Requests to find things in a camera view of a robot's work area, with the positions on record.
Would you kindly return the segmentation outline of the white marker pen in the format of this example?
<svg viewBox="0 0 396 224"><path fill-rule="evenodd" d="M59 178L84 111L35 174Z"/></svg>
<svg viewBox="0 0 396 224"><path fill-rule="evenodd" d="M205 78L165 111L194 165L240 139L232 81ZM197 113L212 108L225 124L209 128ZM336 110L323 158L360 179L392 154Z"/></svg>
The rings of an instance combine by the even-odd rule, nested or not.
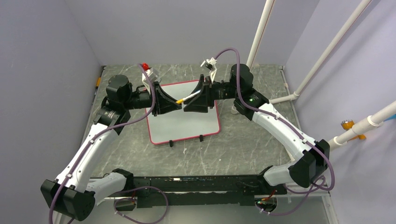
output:
<svg viewBox="0 0 396 224"><path fill-rule="evenodd" d="M197 93L190 94L189 96L182 98L182 101L184 102L184 101L186 101L186 100L188 100L188 99L190 99L190 98L192 98L192 97L194 97L196 95L197 95Z"/></svg>

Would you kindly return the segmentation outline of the red-framed whiteboard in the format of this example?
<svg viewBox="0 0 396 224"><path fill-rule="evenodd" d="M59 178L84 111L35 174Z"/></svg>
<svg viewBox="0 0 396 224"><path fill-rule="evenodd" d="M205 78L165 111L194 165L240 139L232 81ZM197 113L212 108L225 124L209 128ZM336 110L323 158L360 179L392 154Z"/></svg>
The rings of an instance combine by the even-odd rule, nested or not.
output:
<svg viewBox="0 0 396 224"><path fill-rule="evenodd" d="M154 145L205 137L221 131L217 105L207 113L176 110L157 116L149 115L147 124L149 138Z"/></svg>

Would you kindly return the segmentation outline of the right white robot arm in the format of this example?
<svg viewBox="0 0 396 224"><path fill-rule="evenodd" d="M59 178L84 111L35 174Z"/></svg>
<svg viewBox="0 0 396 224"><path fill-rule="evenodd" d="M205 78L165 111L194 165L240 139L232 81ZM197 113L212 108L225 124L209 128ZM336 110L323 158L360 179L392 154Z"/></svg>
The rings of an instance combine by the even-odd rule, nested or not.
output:
<svg viewBox="0 0 396 224"><path fill-rule="evenodd" d="M232 66L228 82L211 81L200 75L194 97L184 101L185 112L207 113L216 100L234 99L237 112L263 127L292 155L293 162L270 166L263 170L257 187L264 194L276 185L294 182L308 188L328 168L330 146L326 140L316 141L290 123L277 109L253 88L253 74L245 64Z"/></svg>

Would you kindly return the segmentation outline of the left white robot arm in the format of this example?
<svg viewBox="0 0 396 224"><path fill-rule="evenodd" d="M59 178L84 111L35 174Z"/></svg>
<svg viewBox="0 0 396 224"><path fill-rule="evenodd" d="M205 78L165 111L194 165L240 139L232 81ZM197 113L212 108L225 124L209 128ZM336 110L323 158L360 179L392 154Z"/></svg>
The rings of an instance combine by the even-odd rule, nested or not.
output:
<svg viewBox="0 0 396 224"><path fill-rule="evenodd" d="M90 182L90 178L109 145L125 126L134 123L130 110L143 108L148 108L148 114L156 116L180 110L182 106L158 82L140 91L133 89L124 75L110 78L101 109L80 149L54 180L45 180L41 185L49 207L49 223L53 223L54 212L83 221L104 198L115 193L128 196L138 190L134 175L120 168L95 182Z"/></svg>

